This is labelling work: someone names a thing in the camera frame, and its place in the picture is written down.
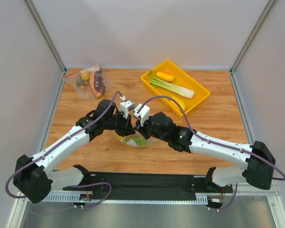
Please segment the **blue zip top bag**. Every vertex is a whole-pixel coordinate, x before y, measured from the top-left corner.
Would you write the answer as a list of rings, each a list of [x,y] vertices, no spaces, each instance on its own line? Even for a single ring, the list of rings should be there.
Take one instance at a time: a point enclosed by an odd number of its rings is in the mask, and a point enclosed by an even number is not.
[[[114,132],[114,137],[120,143],[135,148],[145,148],[155,145],[154,142],[144,139],[144,137],[141,136],[139,133],[135,133],[128,136],[119,136],[116,132]]]

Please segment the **fake green lettuce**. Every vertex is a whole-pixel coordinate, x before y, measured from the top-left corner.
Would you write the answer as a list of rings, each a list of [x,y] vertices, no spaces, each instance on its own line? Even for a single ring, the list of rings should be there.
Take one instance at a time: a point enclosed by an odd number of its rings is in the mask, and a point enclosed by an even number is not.
[[[144,139],[142,136],[129,135],[126,136],[122,143],[133,147],[146,147],[152,145],[152,142]]]

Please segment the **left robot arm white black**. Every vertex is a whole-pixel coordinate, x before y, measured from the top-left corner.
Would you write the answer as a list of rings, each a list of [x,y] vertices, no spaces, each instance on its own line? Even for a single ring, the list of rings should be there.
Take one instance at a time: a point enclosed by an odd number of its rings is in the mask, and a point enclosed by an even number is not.
[[[31,157],[19,157],[13,177],[14,186],[32,203],[39,203],[53,190],[87,184],[87,170],[82,166],[75,165],[64,171],[56,171],[55,168],[105,130],[115,131],[119,136],[134,134],[129,114],[132,109],[134,102],[131,100],[123,100],[119,105],[108,99],[102,100],[95,110],[80,118],[54,144]]]

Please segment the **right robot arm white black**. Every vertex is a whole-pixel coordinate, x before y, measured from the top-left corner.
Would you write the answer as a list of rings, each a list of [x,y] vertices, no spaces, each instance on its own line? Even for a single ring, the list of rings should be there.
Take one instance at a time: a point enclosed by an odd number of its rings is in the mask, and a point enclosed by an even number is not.
[[[215,185],[224,187],[247,182],[258,189],[271,188],[276,160],[263,142],[255,141],[250,145],[213,138],[176,125],[162,112],[134,116],[138,119],[135,129],[145,139],[154,137],[179,152],[206,154],[233,163],[230,167],[208,170],[207,178]]]

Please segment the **fake yellow pear in bag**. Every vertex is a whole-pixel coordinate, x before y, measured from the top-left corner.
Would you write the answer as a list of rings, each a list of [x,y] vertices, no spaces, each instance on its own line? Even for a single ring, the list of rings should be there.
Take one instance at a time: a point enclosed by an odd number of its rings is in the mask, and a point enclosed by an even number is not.
[[[117,133],[114,133],[114,136],[115,136],[115,138],[116,138],[117,140],[119,140],[119,141],[122,141],[122,140],[125,139],[124,136],[119,136]]]

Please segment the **fake orange sausage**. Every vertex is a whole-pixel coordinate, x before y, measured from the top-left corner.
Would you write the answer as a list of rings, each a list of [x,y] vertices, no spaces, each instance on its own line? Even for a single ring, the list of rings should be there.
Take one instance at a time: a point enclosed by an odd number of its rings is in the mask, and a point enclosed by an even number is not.
[[[95,86],[94,86],[94,76],[95,76],[95,73],[94,72],[90,72],[90,79],[89,79],[89,82],[90,82],[90,86],[91,86],[91,89],[92,89],[92,92],[94,94],[94,96],[96,98],[100,98],[102,97],[102,93],[98,92],[96,89],[95,89]]]

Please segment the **fake yellow mango lower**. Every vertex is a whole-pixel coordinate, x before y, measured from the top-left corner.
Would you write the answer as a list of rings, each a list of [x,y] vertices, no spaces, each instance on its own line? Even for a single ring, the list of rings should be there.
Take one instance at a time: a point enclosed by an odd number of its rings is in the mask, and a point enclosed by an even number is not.
[[[181,107],[183,111],[186,111],[187,107],[186,107],[185,102],[182,99],[177,98],[175,96],[171,96],[171,99],[176,101],[176,102],[174,102],[174,101],[170,100],[170,103],[171,103],[171,106],[173,107],[173,110],[177,110],[177,111],[181,112],[181,109],[180,109],[180,107]]]

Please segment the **fake purple grapes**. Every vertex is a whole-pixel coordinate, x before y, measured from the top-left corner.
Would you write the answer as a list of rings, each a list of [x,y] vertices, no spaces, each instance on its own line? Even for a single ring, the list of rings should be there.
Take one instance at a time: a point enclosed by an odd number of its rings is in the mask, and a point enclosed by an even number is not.
[[[99,71],[95,72],[94,86],[98,92],[100,92],[102,94],[105,93],[105,86],[104,86],[104,82],[103,82],[103,73],[102,73],[101,69]]]

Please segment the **fake celery stalk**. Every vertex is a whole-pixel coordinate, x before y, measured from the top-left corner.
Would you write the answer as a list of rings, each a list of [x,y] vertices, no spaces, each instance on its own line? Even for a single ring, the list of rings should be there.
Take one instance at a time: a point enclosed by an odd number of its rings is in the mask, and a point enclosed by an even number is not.
[[[153,87],[160,87],[160,88],[169,90],[187,99],[192,99],[193,96],[195,95],[193,90],[187,89],[182,86],[174,85],[170,82],[166,82],[164,80],[161,80],[153,76],[151,77],[149,84],[152,85]]]

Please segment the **red zip top bag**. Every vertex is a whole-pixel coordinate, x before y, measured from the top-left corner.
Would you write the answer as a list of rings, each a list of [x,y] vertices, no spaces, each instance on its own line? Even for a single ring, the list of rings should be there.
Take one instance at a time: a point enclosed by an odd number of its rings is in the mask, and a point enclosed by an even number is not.
[[[76,71],[62,78],[73,87],[79,98],[85,100],[99,99],[113,86],[99,65]]]

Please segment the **fake orange mango upper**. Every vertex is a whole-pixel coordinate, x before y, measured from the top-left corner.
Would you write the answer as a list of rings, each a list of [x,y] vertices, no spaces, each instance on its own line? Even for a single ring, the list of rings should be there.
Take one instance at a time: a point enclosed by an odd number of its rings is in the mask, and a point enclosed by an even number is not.
[[[156,73],[156,76],[160,79],[160,80],[163,80],[165,82],[173,82],[174,81],[174,76],[170,73],[167,73],[167,72],[157,72]]]

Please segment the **fake yellow apple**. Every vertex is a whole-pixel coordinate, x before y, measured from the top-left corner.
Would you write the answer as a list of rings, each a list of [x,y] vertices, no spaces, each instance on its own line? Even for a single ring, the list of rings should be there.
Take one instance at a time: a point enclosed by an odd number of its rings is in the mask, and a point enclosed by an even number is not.
[[[83,73],[81,73],[81,78],[84,81],[89,80],[90,79],[90,72],[83,72]]]

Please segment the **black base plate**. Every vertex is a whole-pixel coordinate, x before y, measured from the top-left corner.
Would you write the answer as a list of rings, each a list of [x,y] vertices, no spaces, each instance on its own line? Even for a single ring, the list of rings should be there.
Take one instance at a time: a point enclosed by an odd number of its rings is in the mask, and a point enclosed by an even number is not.
[[[81,185],[110,183],[111,194],[126,199],[134,197],[188,199],[196,193],[232,193],[231,186],[217,186],[204,177],[185,174],[147,174],[120,172],[86,172]]]

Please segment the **left aluminium frame post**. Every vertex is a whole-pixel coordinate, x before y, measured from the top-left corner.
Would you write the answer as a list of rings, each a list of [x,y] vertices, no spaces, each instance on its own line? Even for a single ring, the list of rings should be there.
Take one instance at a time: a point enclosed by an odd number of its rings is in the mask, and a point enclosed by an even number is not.
[[[67,68],[65,66],[65,64],[63,63],[43,21],[42,18],[40,16],[40,14],[38,13],[38,10],[34,4],[34,2],[32,0],[24,0],[23,1],[24,4],[26,5],[29,13],[31,14],[37,28],[39,29],[45,43],[47,44],[51,54],[53,55],[56,63],[58,64],[59,68],[62,70],[63,73],[65,73],[67,71]]]

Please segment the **aluminium frame post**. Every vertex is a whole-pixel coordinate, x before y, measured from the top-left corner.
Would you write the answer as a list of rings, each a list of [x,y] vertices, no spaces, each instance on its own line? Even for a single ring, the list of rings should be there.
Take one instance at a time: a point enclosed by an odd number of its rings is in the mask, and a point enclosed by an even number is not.
[[[261,30],[265,20],[267,19],[268,15],[270,14],[272,8],[276,4],[277,0],[268,0],[264,9],[262,10],[258,20],[256,21],[252,31],[250,32],[248,38],[246,39],[240,53],[238,54],[234,64],[230,68],[229,72],[231,75],[235,73],[237,68],[239,67],[240,63],[242,62],[245,54],[248,52],[249,48],[251,47],[253,41],[257,37],[259,31]]]
[[[67,68],[65,66],[65,64],[63,63],[43,21],[42,18],[40,16],[40,14],[38,13],[38,10],[34,4],[34,2],[32,0],[24,0],[23,1],[24,4],[26,5],[29,13],[31,14],[37,28],[39,29],[45,43],[47,44],[51,54],[53,55],[56,63],[58,64],[59,68],[62,70],[63,73],[65,73],[67,71]]]

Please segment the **right aluminium frame post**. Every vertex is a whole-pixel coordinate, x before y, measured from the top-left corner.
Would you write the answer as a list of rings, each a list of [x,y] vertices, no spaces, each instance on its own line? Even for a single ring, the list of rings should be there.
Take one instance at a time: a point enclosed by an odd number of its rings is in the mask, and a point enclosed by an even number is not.
[[[272,8],[276,4],[277,0],[268,0],[264,9],[262,10],[258,20],[256,21],[252,31],[250,32],[248,38],[246,39],[240,53],[238,54],[234,64],[230,68],[229,72],[231,75],[235,73],[237,68],[239,67],[240,63],[242,62],[245,54],[248,52],[249,48],[251,47],[253,41],[257,37],[259,31],[261,30],[265,20],[267,19],[268,15],[270,14]]]

